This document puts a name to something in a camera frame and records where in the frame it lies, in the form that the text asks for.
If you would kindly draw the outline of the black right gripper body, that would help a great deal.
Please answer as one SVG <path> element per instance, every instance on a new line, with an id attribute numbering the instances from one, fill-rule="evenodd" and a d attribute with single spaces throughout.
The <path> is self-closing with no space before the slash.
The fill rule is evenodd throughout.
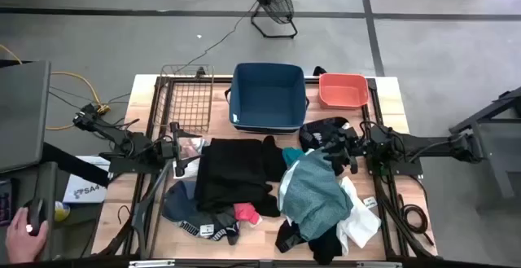
<path id="1" fill-rule="evenodd" d="M 345 151 L 347 152 L 347 158 L 345 159 L 345 165 L 349 165 L 351 174 L 358 173 L 358 157 L 366 155 L 366 142 L 363 137 L 359 137 L 355 129 L 348 123 L 342 125 L 343 134 L 345 137 Z"/>

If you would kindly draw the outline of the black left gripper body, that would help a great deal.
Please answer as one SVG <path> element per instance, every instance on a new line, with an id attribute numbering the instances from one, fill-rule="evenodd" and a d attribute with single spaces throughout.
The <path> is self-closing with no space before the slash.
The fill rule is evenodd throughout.
<path id="1" fill-rule="evenodd" d="M 160 154 L 165 160 L 175 160 L 175 174 L 177 177 L 181 177 L 184 175 L 184 164 L 181 158 L 182 147 L 179 143 L 179 137 L 182 131 L 180 130 L 179 124 L 176 121 L 171 122 L 169 126 L 171 129 L 171 135 L 164 135 L 159 138 Z"/>

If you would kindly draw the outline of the black Puma briefs striped waistband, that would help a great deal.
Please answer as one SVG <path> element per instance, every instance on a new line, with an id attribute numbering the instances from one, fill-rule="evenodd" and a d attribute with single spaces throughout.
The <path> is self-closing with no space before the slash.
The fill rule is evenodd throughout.
<path id="1" fill-rule="evenodd" d="M 329 117 L 303 124 L 299 129 L 300 146 L 304 152 L 318 149 L 337 136 L 357 137 L 356 130 L 341 116 Z"/>

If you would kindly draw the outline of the teal dotted garment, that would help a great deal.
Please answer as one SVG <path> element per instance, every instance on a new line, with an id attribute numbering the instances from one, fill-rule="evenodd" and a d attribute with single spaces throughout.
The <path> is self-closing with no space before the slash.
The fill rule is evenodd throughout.
<path id="1" fill-rule="evenodd" d="M 353 208 L 326 156 L 321 148 L 306 152 L 284 173 L 278 188 L 279 211 L 299 227 L 306 241 L 348 218 Z"/>

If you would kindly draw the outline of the navy blue garment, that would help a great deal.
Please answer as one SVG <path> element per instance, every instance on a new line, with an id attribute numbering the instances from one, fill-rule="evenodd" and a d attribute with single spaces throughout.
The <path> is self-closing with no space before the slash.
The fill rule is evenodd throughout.
<path id="1" fill-rule="evenodd" d="M 165 194 L 162 215 L 172 222 L 202 223 L 204 216 L 197 209 L 195 186 L 194 181 L 178 181 L 171 186 Z"/>

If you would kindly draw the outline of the teal sock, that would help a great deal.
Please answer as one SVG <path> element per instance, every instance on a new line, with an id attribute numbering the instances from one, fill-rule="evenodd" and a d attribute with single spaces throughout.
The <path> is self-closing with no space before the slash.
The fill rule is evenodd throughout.
<path id="1" fill-rule="evenodd" d="M 282 149 L 282 158 L 288 168 L 298 161 L 303 154 L 304 152 L 299 148 L 285 147 Z"/>

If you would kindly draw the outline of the large black garment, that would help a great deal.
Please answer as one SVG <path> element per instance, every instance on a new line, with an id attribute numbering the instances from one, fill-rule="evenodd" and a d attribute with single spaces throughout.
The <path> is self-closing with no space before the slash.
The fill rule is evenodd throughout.
<path id="1" fill-rule="evenodd" d="M 247 203 L 248 188 L 267 185 L 261 141 L 214 138 L 203 148 L 196 179 L 197 209 L 218 212 Z"/>

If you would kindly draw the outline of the pink knitted sock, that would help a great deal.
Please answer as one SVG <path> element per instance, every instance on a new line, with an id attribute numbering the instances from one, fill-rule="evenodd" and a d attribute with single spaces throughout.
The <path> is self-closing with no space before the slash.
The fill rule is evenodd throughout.
<path id="1" fill-rule="evenodd" d="M 234 216 L 240 222 L 248 222 L 251 216 L 257 214 L 260 215 L 251 203 L 234 204 Z"/>

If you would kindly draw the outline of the black Puma briefs grey waistband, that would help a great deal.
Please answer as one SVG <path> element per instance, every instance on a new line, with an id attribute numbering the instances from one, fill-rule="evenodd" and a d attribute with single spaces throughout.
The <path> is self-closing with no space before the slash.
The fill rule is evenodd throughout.
<path id="1" fill-rule="evenodd" d="M 316 239 L 305 240 L 300 234 L 299 226 L 286 220 L 279 228 L 275 246 L 280 253 L 286 253 L 299 244 L 307 243 L 313 252 L 313 259 L 319 265 L 329 265 L 334 257 L 343 255 L 342 244 L 336 235 L 336 226 L 333 226 Z"/>

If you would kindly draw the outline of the white cardboard box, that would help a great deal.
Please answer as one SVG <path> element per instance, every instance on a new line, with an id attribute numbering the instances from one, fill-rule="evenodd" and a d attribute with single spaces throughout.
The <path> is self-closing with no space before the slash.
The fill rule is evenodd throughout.
<path id="1" fill-rule="evenodd" d="M 77 156 L 80 160 L 90 163 L 99 169 L 107 172 L 107 176 L 112 178 L 112 174 L 108 172 L 110 162 L 100 156 Z M 74 174 L 71 174 L 68 180 L 63 202 L 66 204 L 95 204 L 104 202 L 107 194 L 107 188 L 88 182 Z"/>

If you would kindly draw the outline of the black diagonal desk strut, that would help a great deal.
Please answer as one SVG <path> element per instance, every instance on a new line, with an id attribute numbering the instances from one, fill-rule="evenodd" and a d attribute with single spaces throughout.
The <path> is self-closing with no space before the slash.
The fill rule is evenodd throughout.
<path id="1" fill-rule="evenodd" d="M 43 143 L 41 162 L 55 162 L 61 170 L 101 187 L 107 187 L 110 182 L 107 171 L 70 155 L 49 143 Z"/>

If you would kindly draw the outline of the grey metal side table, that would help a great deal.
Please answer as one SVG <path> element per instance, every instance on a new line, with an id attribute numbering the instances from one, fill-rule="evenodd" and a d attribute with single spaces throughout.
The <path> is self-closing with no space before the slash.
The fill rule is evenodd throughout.
<path id="1" fill-rule="evenodd" d="M 498 189 L 477 209 L 521 213 L 521 188 L 516 191 L 510 180 L 511 174 L 521 179 L 521 86 L 449 128 L 452 134 L 465 130 L 476 137 Z"/>

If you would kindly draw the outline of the black computer mouse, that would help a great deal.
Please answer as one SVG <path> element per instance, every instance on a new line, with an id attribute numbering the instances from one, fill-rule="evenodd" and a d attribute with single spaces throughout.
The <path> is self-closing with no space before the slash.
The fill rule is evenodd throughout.
<path id="1" fill-rule="evenodd" d="M 26 230 L 31 236 L 38 236 L 41 224 L 46 220 L 45 201 L 35 197 L 24 205 L 28 209 Z"/>

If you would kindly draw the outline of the black keyboard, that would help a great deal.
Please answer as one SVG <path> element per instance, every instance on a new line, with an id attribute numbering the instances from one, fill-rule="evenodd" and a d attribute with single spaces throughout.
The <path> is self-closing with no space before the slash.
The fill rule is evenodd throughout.
<path id="1" fill-rule="evenodd" d="M 8 226 L 14 217 L 17 187 L 17 178 L 0 180 L 0 226 Z"/>

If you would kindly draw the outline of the person's hand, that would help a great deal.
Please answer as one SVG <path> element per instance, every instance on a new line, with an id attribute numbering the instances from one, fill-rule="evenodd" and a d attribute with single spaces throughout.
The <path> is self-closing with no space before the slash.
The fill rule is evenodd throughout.
<path id="1" fill-rule="evenodd" d="M 38 235 L 31 236 L 26 230 L 28 225 L 27 215 L 28 208 L 19 208 L 7 228 L 5 245 L 10 264 L 35 261 L 46 244 L 49 230 L 48 221 L 42 222 Z"/>

